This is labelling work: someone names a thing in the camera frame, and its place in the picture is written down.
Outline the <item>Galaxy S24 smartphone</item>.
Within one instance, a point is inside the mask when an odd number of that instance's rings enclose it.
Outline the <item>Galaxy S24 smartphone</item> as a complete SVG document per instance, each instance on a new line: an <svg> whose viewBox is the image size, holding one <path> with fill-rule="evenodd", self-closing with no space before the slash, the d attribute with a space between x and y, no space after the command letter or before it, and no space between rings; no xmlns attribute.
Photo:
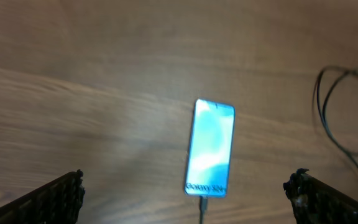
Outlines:
<svg viewBox="0 0 358 224"><path fill-rule="evenodd" d="M226 196L235 117L232 105L195 101L184 183L187 195Z"/></svg>

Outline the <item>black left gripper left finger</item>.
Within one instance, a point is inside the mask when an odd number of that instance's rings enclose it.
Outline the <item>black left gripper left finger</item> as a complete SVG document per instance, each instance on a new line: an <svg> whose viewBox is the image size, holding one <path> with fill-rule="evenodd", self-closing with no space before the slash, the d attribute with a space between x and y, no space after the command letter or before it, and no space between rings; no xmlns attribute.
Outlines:
<svg viewBox="0 0 358 224"><path fill-rule="evenodd" d="M83 205L83 172L69 172L0 207L0 224L76 224Z"/></svg>

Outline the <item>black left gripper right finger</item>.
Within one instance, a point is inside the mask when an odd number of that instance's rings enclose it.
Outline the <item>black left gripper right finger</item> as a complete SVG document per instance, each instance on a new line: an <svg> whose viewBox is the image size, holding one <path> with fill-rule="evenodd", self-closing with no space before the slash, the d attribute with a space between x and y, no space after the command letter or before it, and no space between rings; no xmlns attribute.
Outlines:
<svg viewBox="0 0 358 224"><path fill-rule="evenodd" d="M358 201L298 169L283 184L297 224L358 224Z"/></svg>

